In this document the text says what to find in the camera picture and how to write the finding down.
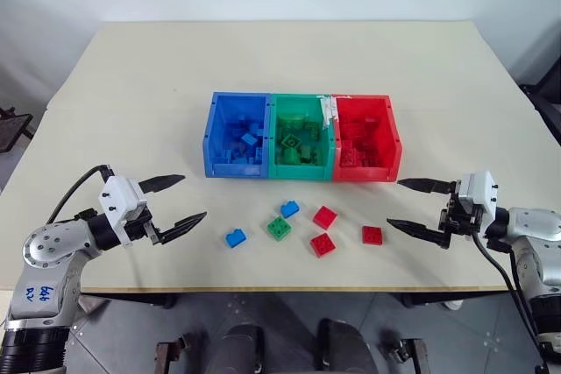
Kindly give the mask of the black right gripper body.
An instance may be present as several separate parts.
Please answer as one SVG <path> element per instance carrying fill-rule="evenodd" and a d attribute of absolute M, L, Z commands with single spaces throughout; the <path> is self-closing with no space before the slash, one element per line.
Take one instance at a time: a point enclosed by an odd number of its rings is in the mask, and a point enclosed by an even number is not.
<path fill-rule="evenodd" d="M 471 199 L 461 199 L 460 187 L 460 180 L 452 182 L 451 197 L 440 214 L 438 228 L 447 236 L 472 236 L 480 232 L 483 207 L 474 204 Z"/>

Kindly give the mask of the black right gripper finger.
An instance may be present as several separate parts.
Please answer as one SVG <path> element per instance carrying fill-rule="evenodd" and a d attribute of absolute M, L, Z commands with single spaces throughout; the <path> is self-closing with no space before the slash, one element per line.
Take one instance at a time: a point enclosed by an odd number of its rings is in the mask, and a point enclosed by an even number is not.
<path fill-rule="evenodd" d="M 429 229 L 423 224 L 406 220 L 387 218 L 387 222 L 413 238 L 436 244 L 444 250 L 449 248 L 449 235 L 441 231 Z"/>
<path fill-rule="evenodd" d="M 456 189 L 455 181 L 442 181 L 429 178 L 406 178 L 398 180 L 397 184 L 426 194 L 453 194 Z"/>

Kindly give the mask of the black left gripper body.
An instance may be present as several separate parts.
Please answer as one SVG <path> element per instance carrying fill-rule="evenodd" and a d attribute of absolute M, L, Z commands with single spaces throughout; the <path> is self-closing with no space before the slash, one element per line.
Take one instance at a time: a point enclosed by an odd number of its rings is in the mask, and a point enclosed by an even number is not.
<path fill-rule="evenodd" d="M 153 216 L 148 208 L 144 208 L 139 216 L 128 221 L 124 230 L 131 241 L 137 241 L 143 237 L 151 240 L 152 244 L 158 244 L 159 230 L 153 225 Z"/>

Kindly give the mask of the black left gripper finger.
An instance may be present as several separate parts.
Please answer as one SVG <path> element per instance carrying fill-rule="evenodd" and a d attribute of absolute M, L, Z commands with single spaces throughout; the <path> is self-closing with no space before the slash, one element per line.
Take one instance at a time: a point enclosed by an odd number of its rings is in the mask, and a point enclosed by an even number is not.
<path fill-rule="evenodd" d="M 144 194 L 158 193 L 176 185 L 184 179 L 185 176 L 180 174 L 161 175 L 147 180 L 142 180 L 138 183 L 138 185 Z"/>
<path fill-rule="evenodd" d="M 202 212 L 196 215 L 188 216 L 174 224 L 168 230 L 160 231 L 154 229 L 153 244 L 166 244 L 174 241 L 175 239 L 187 234 L 197 224 L 199 224 L 207 215 L 207 212 Z"/>

